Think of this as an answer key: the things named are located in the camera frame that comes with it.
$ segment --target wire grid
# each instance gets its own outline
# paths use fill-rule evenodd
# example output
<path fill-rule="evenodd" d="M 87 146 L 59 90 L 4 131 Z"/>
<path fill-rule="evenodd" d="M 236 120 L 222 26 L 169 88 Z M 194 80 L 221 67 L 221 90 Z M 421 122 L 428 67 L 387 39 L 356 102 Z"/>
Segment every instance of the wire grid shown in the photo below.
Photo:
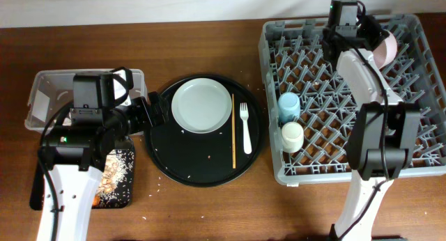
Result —
<path fill-rule="evenodd" d="M 417 102 L 425 91 L 417 90 L 414 83 L 420 76 L 414 73 L 414 59 L 408 55 L 410 45 L 405 43 L 410 31 L 405 24 L 382 24 L 398 42 L 397 57 L 382 70 L 392 90 L 405 102 Z M 356 120 L 356 103 L 347 83 L 323 60 L 321 37 L 298 36 L 268 42 L 276 97 L 294 92 L 300 97 L 301 115 L 294 118 L 304 127 L 304 145 L 296 153 L 283 153 L 285 175 L 340 173 L 350 171 L 344 146 Z M 437 85 L 431 75 L 432 85 Z M 442 166 L 443 144 L 436 135 L 437 126 L 422 109 L 422 118 L 414 148 L 412 167 Z"/>

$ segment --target white wall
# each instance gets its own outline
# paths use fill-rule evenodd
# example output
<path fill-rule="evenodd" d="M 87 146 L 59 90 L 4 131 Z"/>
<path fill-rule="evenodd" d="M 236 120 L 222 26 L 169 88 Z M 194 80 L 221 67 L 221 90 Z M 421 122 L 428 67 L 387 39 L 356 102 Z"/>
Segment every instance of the white wall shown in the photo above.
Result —
<path fill-rule="evenodd" d="M 446 11 L 446 0 L 361 0 L 379 13 Z M 0 0 L 0 27 L 327 15 L 330 0 Z"/>

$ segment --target fork handle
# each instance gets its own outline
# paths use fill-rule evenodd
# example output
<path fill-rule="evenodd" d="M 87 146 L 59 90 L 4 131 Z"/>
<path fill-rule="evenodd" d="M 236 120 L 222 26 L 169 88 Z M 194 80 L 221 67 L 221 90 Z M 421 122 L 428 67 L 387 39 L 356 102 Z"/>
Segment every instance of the fork handle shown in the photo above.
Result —
<path fill-rule="evenodd" d="M 252 152 L 247 120 L 243 120 L 243 150 L 246 154 L 251 154 Z"/>

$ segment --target white plate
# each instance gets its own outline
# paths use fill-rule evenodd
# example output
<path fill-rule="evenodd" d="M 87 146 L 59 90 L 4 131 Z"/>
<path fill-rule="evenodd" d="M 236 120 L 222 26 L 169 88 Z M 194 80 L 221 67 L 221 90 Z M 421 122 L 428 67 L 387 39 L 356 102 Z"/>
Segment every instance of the white plate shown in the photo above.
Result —
<path fill-rule="evenodd" d="M 175 121 L 193 133 L 209 133 L 220 128 L 231 115 L 232 101 L 221 83 L 207 78 L 183 84 L 172 100 Z"/>

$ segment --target yellow chopstick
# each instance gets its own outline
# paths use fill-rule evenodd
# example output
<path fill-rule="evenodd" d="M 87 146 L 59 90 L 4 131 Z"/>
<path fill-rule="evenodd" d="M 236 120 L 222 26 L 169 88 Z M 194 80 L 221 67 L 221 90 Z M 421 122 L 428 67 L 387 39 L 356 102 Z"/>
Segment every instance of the yellow chopstick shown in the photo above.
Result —
<path fill-rule="evenodd" d="M 234 94 L 232 94 L 232 169 L 236 168 L 236 110 Z"/>

